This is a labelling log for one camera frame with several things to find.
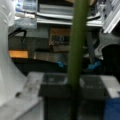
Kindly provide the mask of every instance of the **white plastic part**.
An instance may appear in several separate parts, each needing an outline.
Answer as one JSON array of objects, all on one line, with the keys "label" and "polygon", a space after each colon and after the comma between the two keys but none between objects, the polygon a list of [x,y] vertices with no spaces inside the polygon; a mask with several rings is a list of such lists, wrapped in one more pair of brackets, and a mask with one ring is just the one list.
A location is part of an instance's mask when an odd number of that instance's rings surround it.
[{"label": "white plastic part", "polygon": [[44,120],[44,100],[38,97],[43,77],[30,73],[21,94],[0,107],[0,120]]},{"label": "white plastic part", "polygon": [[14,2],[14,0],[0,0],[0,11],[7,17],[9,26],[12,26],[15,20]]},{"label": "white plastic part", "polygon": [[6,9],[0,7],[0,106],[21,91],[26,82],[26,77],[16,68],[9,56],[8,27],[13,18],[9,17],[11,12],[8,10],[12,8],[9,3],[5,3],[7,0],[3,1],[0,3],[4,3]]},{"label": "white plastic part", "polygon": [[107,92],[111,98],[120,97],[120,84],[117,79],[113,76],[100,76],[101,81],[103,82]]}]

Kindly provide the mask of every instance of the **pipe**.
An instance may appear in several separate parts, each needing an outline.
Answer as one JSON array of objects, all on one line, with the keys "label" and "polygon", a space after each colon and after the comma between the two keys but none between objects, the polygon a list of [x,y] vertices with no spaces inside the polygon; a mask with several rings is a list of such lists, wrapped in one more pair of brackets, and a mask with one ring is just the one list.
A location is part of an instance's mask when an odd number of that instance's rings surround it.
[{"label": "pipe", "polygon": [[79,78],[82,69],[83,45],[86,35],[86,18],[88,0],[76,0],[70,39],[70,56],[68,62],[68,84],[72,86],[72,106],[70,120],[77,119]]}]

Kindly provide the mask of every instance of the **green stalk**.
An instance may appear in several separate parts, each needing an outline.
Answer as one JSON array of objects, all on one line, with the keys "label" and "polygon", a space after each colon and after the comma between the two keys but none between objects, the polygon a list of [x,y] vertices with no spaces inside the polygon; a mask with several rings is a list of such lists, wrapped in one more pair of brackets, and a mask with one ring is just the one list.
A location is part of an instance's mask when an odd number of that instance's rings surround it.
[{"label": "green stalk", "polygon": [[72,86],[73,89],[70,120],[76,120],[77,117],[78,89],[82,69],[83,45],[86,36],[88,7],[88,0],[75,1],[68,63],[68,84]]}]

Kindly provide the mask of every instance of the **orange object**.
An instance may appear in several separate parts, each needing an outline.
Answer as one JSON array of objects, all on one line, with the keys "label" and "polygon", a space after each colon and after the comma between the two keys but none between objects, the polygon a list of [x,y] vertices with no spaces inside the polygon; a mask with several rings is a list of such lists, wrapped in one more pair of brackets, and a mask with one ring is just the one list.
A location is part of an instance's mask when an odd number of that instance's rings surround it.
[{"label": "orange object", "polygon": [[28,51],[10,50],[9,54],[12,58],[28,58]]}]

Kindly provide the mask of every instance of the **white surface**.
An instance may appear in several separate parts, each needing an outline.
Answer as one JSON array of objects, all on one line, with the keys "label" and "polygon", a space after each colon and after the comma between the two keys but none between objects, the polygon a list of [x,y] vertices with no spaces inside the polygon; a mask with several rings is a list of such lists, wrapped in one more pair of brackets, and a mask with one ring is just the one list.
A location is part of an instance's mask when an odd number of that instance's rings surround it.
[{"label": "white surface", "polygon": [[8,53],[8,19],[0,12],[0,105],[14,97],[26,77],[13,64]]},{"label": "white surface", "polygon": [[111,98],[120,97],[120,84],[113,76],[100,76],[105,88],[107,89]]},{"label": "white surface", "polygon": [[38,97],[43,73],[31,73],[18,97],[0,107],[0,120],[43,120],[44,101]]}]

